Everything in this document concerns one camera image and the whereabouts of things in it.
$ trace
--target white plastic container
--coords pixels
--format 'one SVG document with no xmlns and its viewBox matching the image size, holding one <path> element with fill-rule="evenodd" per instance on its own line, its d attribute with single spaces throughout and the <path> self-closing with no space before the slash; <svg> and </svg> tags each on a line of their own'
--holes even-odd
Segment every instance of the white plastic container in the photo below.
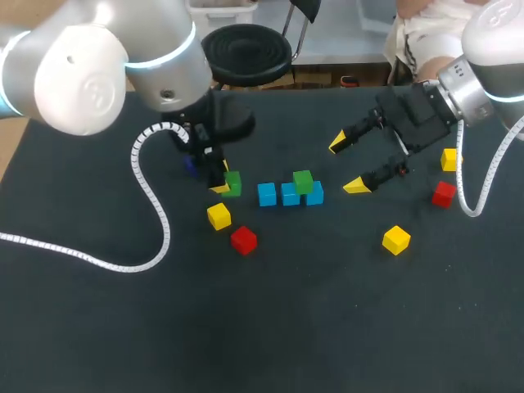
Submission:
<svg viewBox="0 0 524 393">
<path fill-rule="evenodd" d="M 253 23 L 259 6 L 251 0 L 186 0 L 200 39 L 220 27 Z"/>
</svg>

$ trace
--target red cube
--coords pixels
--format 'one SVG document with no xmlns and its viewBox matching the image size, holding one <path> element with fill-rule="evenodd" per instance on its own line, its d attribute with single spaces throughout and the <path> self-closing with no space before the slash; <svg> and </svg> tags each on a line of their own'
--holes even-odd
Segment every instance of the red cube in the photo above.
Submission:
<svg viewBox="0 0 524 393">
<path fill-rule="evenodd" d="M 445 182 L 440 182 L 438 186 L 436 186 L 436 191 L 433 194 L 433 205 L 448 209 L 451 206 L 456 191 L 457 188 L 455 186 Z"/>
<path fill-rule="evenodd" d="M 242 255 L 252 252 L 256 246 L 256 235 L 247 227 L 240 227 L 231 235 L 231 245 Z"/>
</svg>

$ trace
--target white clothing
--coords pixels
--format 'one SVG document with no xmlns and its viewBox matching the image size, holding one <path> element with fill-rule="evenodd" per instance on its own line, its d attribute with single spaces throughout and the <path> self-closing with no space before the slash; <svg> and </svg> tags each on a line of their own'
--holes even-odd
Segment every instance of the white clothing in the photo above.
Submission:
<svg viewBox="0 0 524 393">
<path fill-rule="evenodd" d="M 481 6 L 464 0 L 434 0 L 409 20 L 398 16 L 386 41 L 386 58 L 398 57 L 416 77 L 420 68 L 436 57 L 462 56 L 462 32 Z"/>
</svg>

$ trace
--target green cube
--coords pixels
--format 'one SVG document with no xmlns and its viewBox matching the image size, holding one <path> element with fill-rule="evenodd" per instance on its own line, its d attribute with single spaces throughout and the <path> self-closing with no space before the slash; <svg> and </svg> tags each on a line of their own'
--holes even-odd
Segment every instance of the green cube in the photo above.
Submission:
<svg viewBox="0 0 524 393">
<path fill-rule="evenodd" d="M 231 191 L 223 192 L 222 197 L 239 197 L 242 194 L 242 181 L 240 179 L 240 172 L 226 172 L 224 176 L 226 178 L 226 183 L 228 184 L 229 188 L 231 188 Z"/>
<path fill-rule="evenodd" d="M 293 172 L 293 182 L 298 195 L 307 195 L 313 192 L 313 176 L 308 170 Z"/>
</svg>

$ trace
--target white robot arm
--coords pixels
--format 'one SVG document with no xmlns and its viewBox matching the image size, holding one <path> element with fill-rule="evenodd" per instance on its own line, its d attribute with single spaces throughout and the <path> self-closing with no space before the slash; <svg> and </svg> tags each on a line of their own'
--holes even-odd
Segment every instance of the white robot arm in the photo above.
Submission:
<svg viewBox="0 0 524 393">
<path fill-rule="evenodd" d="M 101 132 L 124 105 L 126 76 L 159 112 L 205 96 L 211 71 L 183 0 L 68 0 L 35 30 L 0 26 L 0 119 Z"/>
<path fill-rule="evenodd" d="M 474 125 L 496 113 L 512 128 L 524 115 L 524 0 L 489 2 L 462 42 L 464 55 L 439 73 L 440 92 L 458 120 Z"/>
</svg>

